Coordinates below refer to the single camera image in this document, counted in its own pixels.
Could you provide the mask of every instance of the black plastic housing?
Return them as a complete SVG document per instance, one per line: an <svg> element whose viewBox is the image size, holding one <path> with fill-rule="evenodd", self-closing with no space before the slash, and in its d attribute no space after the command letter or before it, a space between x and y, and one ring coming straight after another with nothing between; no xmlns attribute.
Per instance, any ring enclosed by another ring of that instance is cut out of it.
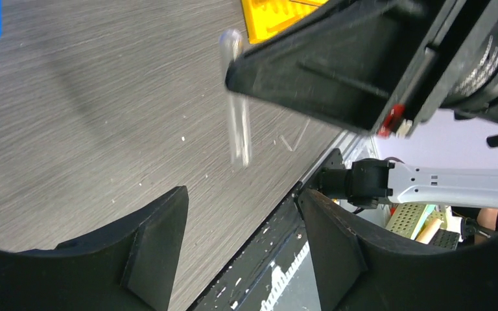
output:
<svg viewBox="0 0 498 311"><path fill-rule="evenodd" d="M320 310L498 310L498 235L452 251L390 232L317 190L297 201Z"/></svg>
<svg viewBox="0 0 498 311"><path fill-rule="evenodd" d="M478 117L498 123L498 22L442 108L455 111L459 119Z"/></svg>
<svg viewBox="0 0 498 311"><path fill-rule="evenodd" d="M375 134L428 120L498 21L498 0L330 0L234 61L226 87Z"/></svg>
<svg viewBox="0 0 498 311"><path fill-rule="evenodd" d="M56 249L0 251L0 310L167 310L188 201L176 187Z"/></svg>

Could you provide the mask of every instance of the red clip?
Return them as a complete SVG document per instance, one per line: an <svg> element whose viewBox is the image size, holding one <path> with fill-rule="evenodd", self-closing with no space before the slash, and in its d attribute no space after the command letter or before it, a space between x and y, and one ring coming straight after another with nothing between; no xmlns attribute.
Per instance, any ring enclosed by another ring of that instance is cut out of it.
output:
<svg viewBox="0 0 498 311"><path fill-rule="evenodd" d="M405 106L402 104L395 105L390 110L390 114L386 116L385 121L383 121L383 125L377 132L377 136L379 137L389 137L392 133L392 124L394 121L398 121L403 117Z"/></svg>

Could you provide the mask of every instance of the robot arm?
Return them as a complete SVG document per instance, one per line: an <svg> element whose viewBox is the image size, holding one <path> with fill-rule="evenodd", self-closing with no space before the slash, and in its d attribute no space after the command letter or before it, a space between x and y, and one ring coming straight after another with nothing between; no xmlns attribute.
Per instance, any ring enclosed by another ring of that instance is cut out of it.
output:
<svg viewBox="0 0 498 311"><path fill-rule="evenodd" d="M498 208L498 169L438 169L364 159L351 169L319 174L321 193L363 209L412 202Z"/></svg>
<svg viewBox="0 0 498 311"><path fill-rule="evenodd" d="M388 171L392 203L426 202L498 208L498 169L439 169L395 163Z"/></svg>

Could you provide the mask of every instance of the scratch mark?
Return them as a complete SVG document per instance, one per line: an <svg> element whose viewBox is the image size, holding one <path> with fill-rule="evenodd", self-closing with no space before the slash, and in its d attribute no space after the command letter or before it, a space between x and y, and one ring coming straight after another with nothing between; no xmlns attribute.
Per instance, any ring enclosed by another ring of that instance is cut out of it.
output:
<svg viewBox="0 0 498 311"><path fill-rule="evenodd" d="M281 139L283 144L287 147L287 150L289 150L291 152L297 150L297 147L299 147L300 141L304 135L304 132L306 132L306 129L308 128L309 124L310 124L310 118L307 118L304 126L301 128L301 130L299 131L299 134L297 135L297 138L295 139L295 144L293 145L293 147L287 142L287 140L285 139L285 137L283 135L279 136L279 138Z"/></svg>

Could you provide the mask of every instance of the yellow object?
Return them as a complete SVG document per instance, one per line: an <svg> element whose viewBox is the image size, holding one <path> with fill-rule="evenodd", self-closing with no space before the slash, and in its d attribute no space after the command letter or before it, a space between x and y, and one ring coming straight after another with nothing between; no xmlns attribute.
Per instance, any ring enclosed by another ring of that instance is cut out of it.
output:
<svg viewBox="0 0 498 311"><path fill-rule="evenodd" d="M279 34L327 0L241 0L249 43L256 44Z"/></svg>
<svg viewBox="0 0 498 311"><path fill-rule="evenodd" d="M423 229L421 234L417 236L415 241L423 243L423 244L428 244L431 242L433 239L434 235L440 230L440 225L442 224L442 221L440 219L434 218L430 221L430 223Z"/></svg>
<svg viewBox="0 0 498 311"><path fill-rule="evenodd" d="M440 212L432 212L430 216L427 217L427 219L425 220L425 225L424 227L426 227L427 225L430 224L430 222L432 222L434 219L439 219L442 221L442 224L440 225L440 229L442 230L448 230L449 231L449 228L448 228L448 225L449 225L449 217L451 216L451 209L449 209L448 211L446 211L446 208L443 208L442 211Z"/></svg>
<svg viewBox="0 0 498 311"><path fill-rule="evenodd" d="M386 230L414 240L428 215L427 206L428 204L423 203L399 204L388 221Z"/></svg>

